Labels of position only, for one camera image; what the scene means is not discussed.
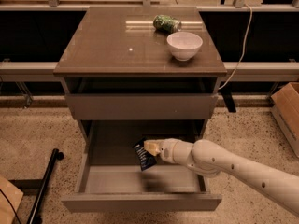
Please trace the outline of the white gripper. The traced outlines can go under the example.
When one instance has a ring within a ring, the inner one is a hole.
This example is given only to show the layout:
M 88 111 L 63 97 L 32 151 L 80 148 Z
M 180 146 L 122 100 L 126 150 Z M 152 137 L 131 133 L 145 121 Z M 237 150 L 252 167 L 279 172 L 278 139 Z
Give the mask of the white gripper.
M 178 141 L 176 139 L 164 139 L 161 144 L 158 141 L 147 140 L 144 142 L 144 149 L 148 151 L 152 156 L 158 156 L 163 161 L 168 163 L 174 163 L 174 148 Z

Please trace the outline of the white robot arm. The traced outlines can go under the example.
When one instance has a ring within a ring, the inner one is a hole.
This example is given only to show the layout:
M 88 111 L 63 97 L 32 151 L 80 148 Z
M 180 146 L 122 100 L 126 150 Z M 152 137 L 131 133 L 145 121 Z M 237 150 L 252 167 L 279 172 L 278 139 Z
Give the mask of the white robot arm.
M 214 177 L 219 172 L 234 176 L 266 198 L 299 216 L 299 177 L 238 156 L 206 139 L 194 143 L 179 139 L 146 140 L 144 149 L 168 163 L 196 174 Z

